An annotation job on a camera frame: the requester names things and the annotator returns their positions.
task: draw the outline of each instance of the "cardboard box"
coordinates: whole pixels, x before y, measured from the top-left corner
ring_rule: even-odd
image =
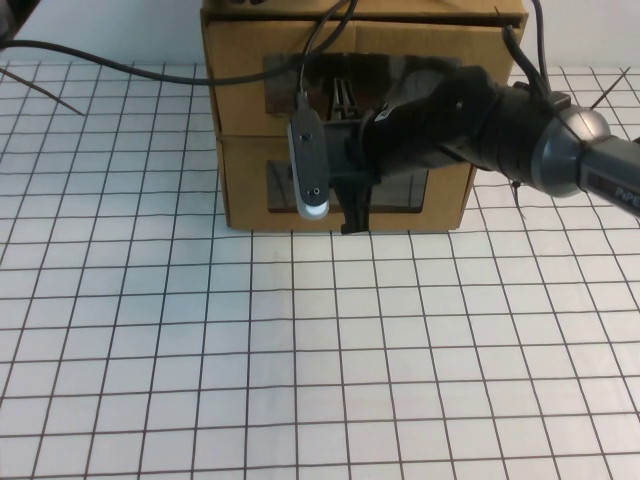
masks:
[[[270,208],[267,175],[270,162],[285,163],[285,138],[226,138],[218,141],[218,163],[224,178],[225,211],[233,228],[258,231],[340,230],[342,213],[333,211],[322,221],[308,222],[295,211],[292,195],[288,211]],[[417,213],[373,213],[373,231],[451,230],[459,226],[467,201],[472,169],[468,165],[429,174]]]
[[[334,3],[268,0],[251,6],[204,0],[202,26],[210,77],[249,75],[299,55],[317,19]],[[455,58],[462,64],[482,65],[497,82],[504,83],[512,59],[502,41],[502,22],[513,25],[521,38],[526,19],[521,0],[360,0],[354,20],[323,58],[328,65],[338,65],[340,62],[333,60],[336,57],[360,62],[360,66],[362,59],[371,62],[376,55],[401,60],[407,56]],[[318,42],[337,24],[328,22]],[[297,72],[291,72],[274,81],[211,89],[227,220],[233,228],[339,230],[343,223],[341,213],[334,209],[324,221],[305,221],[287,201],[291,192],[289,185],[283,186],[287,178],[282,165],[289,158],[286,131],[296,77]],[[376,90],[376,98],[369,101],[379,102],[377,96],[386,94],[384,89],[388,87]],[[357,96],[366,103],[364,90]],[[314,108],[327,102],[321,94],[310,92],[310,98]],[[410,193],[404,206],[398,204],[404,194],[386,186],[377,195],[380,205],[373,208],[372,230],[458,228],[473,178],[474,170],[462,165],[430,172],[426,179],[405,179]],[[275,189],[282,191],[280,204],[273,199]],[[412,193],[416,189],[421,190],[418,198],[422,199],[418,208]]]

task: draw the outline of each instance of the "white grid surface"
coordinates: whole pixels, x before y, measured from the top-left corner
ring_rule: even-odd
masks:
[[[89,115],[0,80],[0,477],[640,478],[635,219],[480,173],[451,234],[236,232],[205,88],[8,68]]]

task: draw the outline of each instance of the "black grid line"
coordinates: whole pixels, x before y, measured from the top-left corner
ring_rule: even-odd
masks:
[[[332,275],[332,279],[333,279],[333,284],[337,285],[337,277],[336,277],[336,264],[335,264],[335,245],[334,245],[334,240],[333,240],[333,232],[331,232],[329,234],[329,239],[331,240],[331,275]],[[294,257],[293,257],[293,234],[291,235],[291,260],[293,262]],[[342,335],[340,333],[340,310],[337,308],[338,306],[338,291],[334,290],[334,294],[333,294],[333,300],[336,303],[336,339],[337,339],[337,343],[338,343],[338,352],[339,352],[339,359],[340,359],[340,396],[341,396],[341,400],[342,400],[342,415],[343,415],[343,419],[344,419],[344,438],[345,438],[345,442],[346,442],[346,449],[347,449],[347,473],[349,476],[349,480],[353,479],[353,472],[352,472],[352,468],[351,468],[351,448],[349,445],[349,425],[347,424],[347,419],[348,417],[348,412],[347,412],[347,393],[346,393],[346,382],[344,379],[344,361],[343,361],[343,352],[345,351],[342,348]]]
[[[416,279],[419,278],[418,266],[416,264],[415,259],[415,247],[413,245],[413,239],[411,235],[409,235],[409,242],[411,244],[411,256],[413,257],[413,266],[416,275]],[[442,418],[444,419],[444,433],[445,438],[447,440],[447,450],[449,451],[449,457],[451,458],[451,471],[453,472],[454,480],[457,480],[458,474],[456,472],[455,462],[453,460],[453,450],[451,448],[451,437],[449,436],[449,426],[447,425],[447,414],[444,407],[444,402],[442,401],[442,390],[441,390],[441,380],[438,378],[438,369],[436,368],[436,359],[433,353],[433,342],[431,341],[431,334],[429,333],[429,324],[427,322],[426,310],[424,308],[424,299],[422,295],[420,295],[420,308],[422,309],[424,315],[424,329],[427,335],[427,343],[429,344],[429,356],[431,357],[431,364],[433,365],[433,378],[435,380],[436,390],[438,392],[438,403],[440,405],[440,410],[442,411]]]
[[[638,375],[625,375],[626,378],[640,379],[640,374]],[[571,376],[552,376],[552,377],[532,377],[534,382],[547,382],[547,381],[566,381],[566,380],[616,380],[621,377],[618,375],[581,375],[580,377],[571,377]],[[488,380],[489,383],[513,383],[518,382],[521,383],[523,381],[527,381],[526,377],[522,378],[500,378],[499,380]],[[353,387],[353,386],[388,386],[388,385],[437,385],[437,384],[462,384],[462,383],[480,383],[480,380],[477,379],[461,379],[461,380],[444,380],[439,379],[437,382],[435,380],[399,380],[394,382],[357,382],[357,383],[349,383],[345,382],[344,384],[335,384],[335,383],[309,383],[305,384],[306,388],[322,388],[322,387],[336,387],[340,385],[344,385],[345,387]],[[255,386],[249,387],[249,390],[268,390],[268,389],[276,389],[276,388],[291,388],[293,387],[293,382],[290,384],[273,384],[267,386]],[[104,392],[101,397],[126,397],[130,395],[146,395],[146,394],[154,394],[154,393],[197,393],[198,391],[202,392],[230,392],[230,391],[242,391],[244,392],[246,387],[220,387],[220,388],[192,388],[192,389],[171,389],[171,390],[136,390],[130,392]],[[55,395],[12,395],[7,396],[6,399],[13,400],[25,400],[25,399],[48,399],[48,398],[86,398],[86,397],[95,397],[98,396],[97,393],[73,393],[73,394],[65,394],[65,393],[56,393]],[[608,416],[608,415],[621,415],[621,414],[635,414],[634,411],[623,411],[623,412],[603,412],[603,413],[563,413],[563,414],[544,414],[544,415],[506,415],[506,416],[498,416],[496,418],[552,418],[552,417],[599,417],[599,416]],[[491,419],[491,417],[468,417],[468,418],[486,418]],[[416,417],[415,419],[409,419],[408,421],[420,420],[420,417]],[[375,422],[378,420],[363,420],[362,422]]]
[[[398,448],[398,460],[400,462],[400,465],[402,465],[402,447],[400,445],[400,432],[398,431],[398,416],[396,414],[396,404],[395,404],[395,399],[394,399],[394,393],[393,393],[393,386],[391,384],[392,382],[392,378],[391,378],[391,368],[389,367],[389,352],[387,350],[387,339],[385,336],[385,327],[384,327],[384,322],[382,320],[382,300],[380,299],[380,289],[379,289],[379,283],[378,283],[378,272],[377,269],[375,268],[375,246],[373,244],[373,237],[371,236],[371,234],[369,234],[369,241],[371,242],[371,256],[374,260],[374,268],[373,268],[373,278],[375,280],[375,286],[376,286],[376,298],[378,300],[378,310],[380,312],[380,329],[382,331],[382,347],[384,350],[384,361],[385,361],[385,366],[387,368],[387,378],[389,379],[389,395],[391,396],[391,412],[393,415],[393,428],[395,430],[395,434],[396,434],[396,445]],[[404,480],[404,469],[401,467],[400,468],[400,478],[402,480]]]
[[[535,250],[534,250],[534,247],[533,247],[533,242],[531,241],[531,236],[530,236],[529,232],[526,230],[526,225],[525,225],[525,233],[526,233],[527,240],[529,242],[529,246],[530,246],[531,250],[534,252],[533,253],[533,259],[535,261],[536,267],[538,268],[538,273],[539,273],[540,277],[543,277],[542,269],[540,268],[540,262],[538,260],[538,257],[535,254]],[[551,309],[553,311],[553,316],[555,318],[558,330],[560,331],[560,335],[562,336],[562,341],[563,341],[562,343],[563,343],[564,349],[565,349],[565,351],[566,351],[566,353],[567,353],[567,355],[569,357],[569,362],[571,363],[571,368],[572,368],[575,376],[579,377],[578,370],[577,370],[576,365],[575,365],[575,361],[573,359],[573,356],[571,355],[571,351],[570,351],[569,346],[568,346],[568,344],[566,342],[565,334],[562,331],[562,325],[560,324],[560,320],[558,318],[558,313],[555,311],[555,307],[553,306],[553,300],[552,300],[551,294],[549,293],[548,285],[545,283],[545,284],[543,284],[543,287],[544,287],[545,294],[547,296],[547,300],[548,300],[549,304],[551,305]],[[587,401],[587,397],[586,397],[586,395],[584,393],[584,388],[583,388],[581,382],[578,382],[578,387],[579,387],[580,393],[582,395],[582,400],[584,401],[584,404],[585,404],[585,406],[587,408],[587,412],[591,413],[591,408],[590,408],[589,403]],[[600,448],[600,453],[601,453],[602,458],[604,459],[605,464],[607,466],[607,471],[609,473],[609,477],[611,478],[611,480],[614,480],[613,479],[613,474],[611,472],[611,468],[609,467],[609,463],[607,461],[607,457],[604,454],[604,450],[603,450],[603,447],[602,447],[602,441],[600,439],[600,434],[598,433],[598,430],[596,428],[596,424],[595,424],[595,422],[593,420],[593,417],[590,417],[590,420],[591,420],[591,426],[593,428],[593,432],[594,432],[594,434],[596,436],[596,440],[597,440],[598,446]],[[549,448],[553,449],[551,441],[549,441]],[[558,474],[558,477],[560,477],[560,471],[559,470],[557,471],[557,474]]]
[[[195,77],[195,72],[197,70],[197,67],[194,67],[194,77]],[[218,175],[216,175],[216,186],[215,189],[216,191],[218,190],[218,183],[220,181],[220,177]],[[213,203],[213,213],[215,214],[217,212],[218,209],[218,195],[216,195],[215,199],[214,199],[214,203]],[[211,222],[211,238],[213,239],[215,237],[215,231],[216,231],[216,222]],[[208,324],[208,317],[209,317],[209,299],[210,299],[210,290],[211,290],[211,274],[212,274],[212,269],[213,269],[213,240],[211,241],[211,248],[209,251],[209,277],[207,280],[207,301],[205,303],[205,310],[204,310],[204,326],[203,326],[203,331],[202,331],[202,352],[201,352],[201,358],[200,358],[200,372],[198,375],[198,392],[197,392],[197,400],[196,400],[196,416],[195,416],[195,428],[193,430],[193,454],[191,457],[191,480],[193,480],[194,477],[194,472],[195,472],[195,468],[196,468],[196,448],[197,448],[197,442],[198,442],[198,431],[200,429],[200,402],[202,401],[202,376],[203,376],[203,372],[204,372],[204,359],[206,356],[205,353],[205,349],[206,349],[206,342],[207,342],[207,324]]]
[[[476,197],[476,201],[478,201],[478,195],[477,195],[477,192],[475,191],[475,189],[474,189],[473,194]],[[485,222],[485,225],[486,225],[486,220],[484,218],[484,214],[482,213],[482,210],[480,212],[481,212],[481,215],[482,215],[482,221]],[[491,239],[489,239],[489,245],[491,246],[492,253],[495,254],[495,251],[494,251],[494,248],[493,248],[493,243],[491,243]],[[498,272],[498,277],[500,278],[500,282],[502,283],[502,274],[500,273],[500,269],[498,268],[498,261],[495,258],[495,256],[494,256],[494,263],[495,263],[495,266],[496,266],[496,270]],[[536,389],[535,381],[534,381],[534,379],[533,379],[533,377],[531,375],[531,367],[529,366],[529,362],[527,361],[527,356],[525,355],[524,346],[523,346],[522,340],[520,339],[520,333],[518,332],[518,328],[517,328],[517,325],[516,325],[516,322],[515,322],[515,319],[514,319],[514,316],[513,316],[513,313],[512,313],[511,304],[509,302],[509,297],[508,297],[508,295],[506,293],[506,288],[504,286],[504,283],[502,284],[502,290],[503,290],[504,297],[505,297],[506,302],[507,302],[507,307],[509,309],[509,313],[510,313],[510,316],[511,316],[511,322],[512,322],[512,325],[513,325],[513,330],[515,332],[515,335],[516,335],[516,338],[517,338],[517,341],[518,341],[519,351],[520,351],[520,354],[522,355],[522,359],[524,361],[524,365],[525,365],[525,368],[527,370],[527,376],[529,377],[529,383],[531,385],[531,389],[533,391],[533,395],[534,395],[535,400],[536,400],[536,406],[538,408],[538,412],[540,412],[540,417],[542,419],[542,426],[544,428],[544,433],[545,433],[545,437],[546,437],[546,440],[547,440],[547,444],[549,445],[549,451],[551,452],[551,455],[552,455],[552,458],[553,458],[553,465],[554,465],[554,468],[555,468],[555,471],[556,471],[556,475],[558,475],[558,478],[560,479],[560,478],[562,478],[562,476],[560,475],[560,469],[558,467],[558,462],[556,460],[556,456],[555,456],[554,451],[553,451],[553,445],[551,443],[551,437],[549,436],[549,429],[547,427],[547,422],[545,421],[545,417],[547,415],[543,415],[542,414],[542,405],[540,404],[540,397],[539,397],[538,391]]]
[[[251,233],[251,260],[249,265],[251,268],[251,272],[253,273],[253,232]],[[253,275],[249,279],[250,285],[253,286]],[[243,463],[244,463],[244,472],[243,478],[247,480],[247,471],[249,468],[249,415],[251,415],[251,398],[250,398],[250,389],[251,389],[251,333],[253,326],[253,294],[249,293],[249,322],[248,322],[248,331],[247,331],[247,388],[245,393],[245,424],[244,424],[244,452],[243,452]]]
[[[89,105],[91,105],[92,102],[93,102],[93,98],[89,101]],[[73,161],[75,161],[75,159],[77,157],[77,150],[78,150],[79,146],[80,146],[80,139],[78,138],[78,142],[76,143],[76,152],[74,154]],[[71,178],[70,175],[67,176],[63,192],[66,191],[66,189],[68,188],[70,178]],[[106,179],[105,179],[105,183],[103,183],[103,186],[102,186],[103,190],[104,190],[104,186],[105,185],[106,185]],[[62,202],[60,202],[60,205],[58,205],[58,212],[60,211],[61,206],[62,206]],[[49,238],[51,238],[51,236],[53,235],[53,229],[55,227],[56,221],[57,221],[57,215],[56,215],[56,218],[54,219],[54,226],[51,227],[51,233],[49,234],[50,235]],[[89,237],[90,239],[93,237],[93,234],[95,232],[96,223],[97,223],[97,221],[94,221],[93,225],[91,227],[91,234],[90,234],[90,237]],[[83,259],[83,262],[82,262],[82,270],[80,271],[80,278],[78,280],[78,286],[76,287],[76,294],[80,293],[80,286],[82,284],[82,278],[83,278],[85,267],[86,267],[86,264],[87,264],[88,255],[89,255],[89,250],[87,249],[87,252],[85,253],[85,256],[84,256],[84,259]],[[72,312],[75,309],[76,303],[77,303],[77,301],[74,300],[73,306],[71,308]],[[69,318],[68,325],[71,325],[71,318]],[[54,380],[53,380],[53,386],[51,387],[51,394],[52,395],[55,392],[55,388],[56,388],[56,385],[57,385],[57,382],[58,382],[58,376],[60,374],[60,367],[62,365],[62,359],[64,358],[64,352],[65,352],[65,348],[66,348],[66,345],[67,345],[68,338],[69,338],[69,330],[66,331],[65,336],[64,336],[64,341],[62,343],[62,349],[60,351],[60,358],[59,358],[58,364],[56,366],[56,374],[55,374],[55,377],[54,377]],[[51,404],[52,404],[52,399],[49,400],[48,405],[47,405],[47,411],[46,411],[44,422],[43,422],[43,425],[42,425],[42,432],[43,433],[47,429],[47,422],[49,420],[49,414],[51,412]],[[32,476],[35,476],[35,474],[37,472],[37,469],[38,469],[38,461],[40,459],[40,453],[42,452],[43,440],[44,439],[41,438],[40,441],[38,442],[38,449],[36,451],[36,458],[35,458],[35,461],[33,462]]]

